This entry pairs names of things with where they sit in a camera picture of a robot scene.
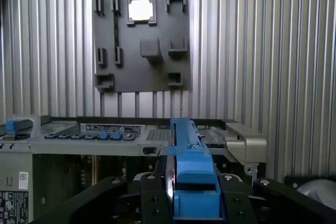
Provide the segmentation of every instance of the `blue latch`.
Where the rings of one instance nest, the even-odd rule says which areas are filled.
[[[188,118],[171,119],[175,145],[168,155],[175,156],[176,184],[185,185],[174,194],[174,215],[179,217],[221,217],[221,189],[207,146],[198,137],[197,128]]]
[[[112,140],[122,140],[122,134],[120,132],[115,132],[112,136]]]
[[[101,140],[109,140],[110,139],[110,133],[108,132],[103,132],[100,134],[99,139]]]
[[[6,123],[6,132],[9,136],[16,136],[19,133],[19,130],[17,128],[17,122],[16,121],[8,121]]]

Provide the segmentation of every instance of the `black plastic clip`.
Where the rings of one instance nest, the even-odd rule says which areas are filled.
[[[105,48],[97,48],[96,62],[101,67],[106,67],[107,65],[107,51]]]
[[[120,15],[120,0],[111,0],[111,11]]]
[[[118,68],[122,68],[122,64],[123,64],[123,50],[120,47],[115,47],[115,51],[114,51],[114,64],[117,65]]]
[[[114,74],[100,73],[96,74],[96,87],[99,92],[104,93],[114,90]]]
[[[172,42],[170,39],[168,42],[168,55],[174,59],[180,59],[182,56],[186,55],[188,52],[187,39],[183,37],[183,45],[181,48],[173,48]]]
[[[183,86],[183,75],[181,72],[169,72],[168,80],[168,86],[171,88]]]
[[[104,0],[96,0],[94,11],[98,16],[104,16]]]

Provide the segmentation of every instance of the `label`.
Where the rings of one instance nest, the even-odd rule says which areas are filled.
[[[28,192],[0,191],[0,224],[28,223]]]
[[[19,173],[19,190],[28,190],[28,173]]]
[[[150,131],[155,131],[158,127],[156,125],[148,125],[147,129]]]
[[[141,133],[141,126],[138,125],[113,125],[113,124],[86,124],[86,132],[124,132]]]

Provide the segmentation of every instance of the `barcode label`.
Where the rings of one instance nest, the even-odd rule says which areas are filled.
[[[28,173],[19,173],[19,190],[28,190]]]

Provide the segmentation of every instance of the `corrugated metal wall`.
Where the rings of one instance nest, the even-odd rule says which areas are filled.
[[[336,174],[335,0],[190,0],[192,91],[93,85],[92,0],[2,0],[0,124],[13,113],[235,119],[268,176]]]

